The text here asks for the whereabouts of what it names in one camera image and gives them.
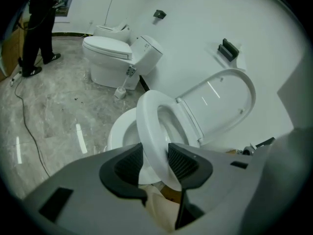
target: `black pants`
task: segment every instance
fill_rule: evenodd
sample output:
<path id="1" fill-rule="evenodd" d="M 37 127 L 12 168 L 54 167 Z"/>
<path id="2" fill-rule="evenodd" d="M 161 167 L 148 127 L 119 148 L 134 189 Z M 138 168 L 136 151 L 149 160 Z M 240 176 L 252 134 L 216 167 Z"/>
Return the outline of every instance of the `black pants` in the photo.
<path id="1" fill-rule="evenodd" d="M 54 8 L 42 9 L 31 14 L 23 47 L 23 73 L 31 73 L 34 70 L 39 48 L 43 60 L 48 61 L 52 57 L 54 19 Z"/>

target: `black wall mount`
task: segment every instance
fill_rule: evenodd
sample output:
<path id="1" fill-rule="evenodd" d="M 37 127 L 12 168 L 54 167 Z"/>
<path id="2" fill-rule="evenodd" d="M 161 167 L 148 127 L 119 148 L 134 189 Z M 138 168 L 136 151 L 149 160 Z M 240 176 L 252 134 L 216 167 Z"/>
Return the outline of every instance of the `black wall mount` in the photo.
<path id="1" fill-rule="evenodd" d="M 223 44 L 219 45 L 218 51 L 225 57 L 229 62 L 233 61 L 239 55 L 239 50 L 234 45 L 223 39 Z"/>
<path id="2" fill-rule="evenodd" d="M 163 10 L 156 10 L 153 16 L 156 18 L 163 19 L 165 18 L 166 13 Z"/>

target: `floor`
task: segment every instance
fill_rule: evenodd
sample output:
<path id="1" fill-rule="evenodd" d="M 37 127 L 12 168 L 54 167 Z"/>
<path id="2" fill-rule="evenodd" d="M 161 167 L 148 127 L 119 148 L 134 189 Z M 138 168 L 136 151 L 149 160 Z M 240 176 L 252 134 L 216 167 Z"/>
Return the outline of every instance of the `floor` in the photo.
<path id="1" fill-rule="evenodd" d="M 93 83 L 82 41 L 54 37 L 53 50 L 62 57 L 48 65 L 41 61 L 43 71 L 23 79 L 17 89 L 49 175 L 74 160 L 103 152 L 115 120 L 136 107 L 144 93 L 138 84 L 125 100 L 118 100 L 113 96 L 115 89 Z M 23 124 L 16 85 L 10 87 L 10 79 L 0 83 L 0 167 L 12 192 L 23 199 L 48 176 Z M 81 137 L 85 144 L 79 142 Z"/>

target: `black bracket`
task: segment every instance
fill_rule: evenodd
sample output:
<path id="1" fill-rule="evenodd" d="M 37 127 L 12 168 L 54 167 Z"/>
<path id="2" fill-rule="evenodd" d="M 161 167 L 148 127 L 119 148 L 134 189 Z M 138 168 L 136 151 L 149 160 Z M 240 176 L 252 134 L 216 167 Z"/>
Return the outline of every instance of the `black bracket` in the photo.
<path id="1" fill-rule="evenodd" d="M 143 165 L 143 148 L 135 147 L 106 161 L 100 168 L 102 184 L 120 198 L 141 199 L 145 206 L 147 194 L 138 188 L 139 173 Z"/>
<path id="2" fill-rule="evenodd" d="M 272 144 L 275 140 L 276 140 L 276 139 L 275 139 L 274 137 L 273 137 L 273 138 L 270 138 L 270 139 L 268 139 L 268 140 L 266 140 L 266 141 L 264 141 L 264 142 L 262 142 L 262 143 L 260 143 L 260 144 L 257 144 L 255 147 L 259 148 L 259 147 L 264 146 L 264 145 L 270 145 L 270 144 Z"/>
<path id="3" fill-rule="evenodd" d="M 189 203 L 186 191 L 202 186 L 212 175 L 213 165 L 175 143 L 168 144 L 168 162 L 181 185 L 181 202 L 175 223 L 177 230 L 204 215 L 199 207 Z"/>
<path id="4" fill-rule="evenodd" d="M 223 44 L 219 45 L 218 51 L 228 59 L 229 62 L 233 61 L 239 55 L 239 50 L 234 47 L 234 45 L 227 41 L 226 38 L 223 39 Z"/>
<path id="5" fill-rule="evenodd" d="M 156 18 L 163 19 L 166 16 L 166 13 L 163 10 L 156 10 L 156 12 L 153 15 Z"/>

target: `white toilet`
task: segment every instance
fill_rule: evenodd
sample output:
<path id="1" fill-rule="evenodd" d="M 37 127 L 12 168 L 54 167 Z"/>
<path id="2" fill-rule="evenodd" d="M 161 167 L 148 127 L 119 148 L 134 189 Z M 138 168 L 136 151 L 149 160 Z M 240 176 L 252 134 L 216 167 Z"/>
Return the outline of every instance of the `white toilet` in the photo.
<path id="1" fill-rule="evenodd" d="M 97 25 L 93 33 L 94 36 L 113 38 L 122 42 L 127 42 L 130 34 L 131 28 L 126 24 L 126 20 L 113 28 Z"/>
<path id="2" fill-rule="evenodd" d="M 209 143 L 246 118 L 255 98 L 252 81 L 236 69 L 218 72 L 176 99 L 148 91 L 140 97 L 137 108 L 116 120 L 107 150 L 141 142 L 147 160 L 140 172 L 145 181 L 141 181 L 142 175 L 139 184 L 154 183 L 153 169 L 167 186 L 181 190 L 168 166 L 168 143 L 194 147 Z"/>
<path id="3" fill-rule="evenodd" d="M 149 36 L 140 36 L 131 46 L 112 38 L 86 37 L 83 51 L 91 62 L 91 79 L 103 86 L 122 86 L 129 66 L 135 67 L 137 70 L 127 80 L 126 90 L 134 90 L 139 75 L 149 74 L 163 55 L 162 47 Z"/>

